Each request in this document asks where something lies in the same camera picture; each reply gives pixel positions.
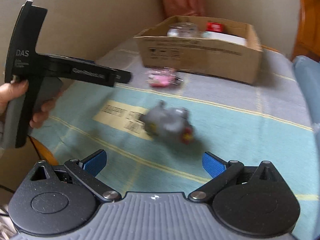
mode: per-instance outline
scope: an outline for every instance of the black cable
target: black cable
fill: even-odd
[[[10,189],[10,188],[8,188],[8,187],[6,187],[6,186],[3,186],[3,185],[1,185],[1,184],[0,184],[0,188],[4,189],[4,190],[6,190],[6,191],[8,191],[8,192],[10,192],[10,193],[12,193],[12,194],[16,193],[14,190],[12,190],[12,189]]]
[[[1,210],[2,212],[4,212],[4,214],[0,213],[0,216],[9,217],[8,212],[7,212],[2,206],[0,206],[0,210]]]

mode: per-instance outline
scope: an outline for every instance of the metal screw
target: metal screw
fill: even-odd
[[[207,194],[204,193],[203,191],[194,191],[190,194],[190,196],[193,199],[204,199],[207,196]]]
[[[119,193],[114,190],[109,190],[103,193],[102,196],[106,199],[115,199],[119,196]]]

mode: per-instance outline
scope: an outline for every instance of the human hand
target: human hand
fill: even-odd
[[[28,90],[28,81],[22,81],[20,83],[5,83],[0,86],[0,115],[3,115],[7,109],[9,101],[24,95]],[[41,111],[34,113],[30,126],[32,128],[40,128],[45,120],[49,117],[49,112],[54,109],[56,100],[61,96],[59,93],[55,99],[46,101],[41,106]]]

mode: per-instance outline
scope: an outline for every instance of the beige wall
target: beige wall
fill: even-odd
[[[299,19],[299,0],[205,0],[210,17],[254,25],[263,45],[290,55]]]
[[[25,1],[0,0],[2,68],[15,21]],[[92,60],[163,20],[161,0],[34,0],[33,4],[48,9],[38,52]]]

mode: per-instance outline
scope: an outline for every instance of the glass jar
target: glass jar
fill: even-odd
[[[175,23],[170,25],[168,37],[195,38],[199,36],[197,25],[193,23]]]

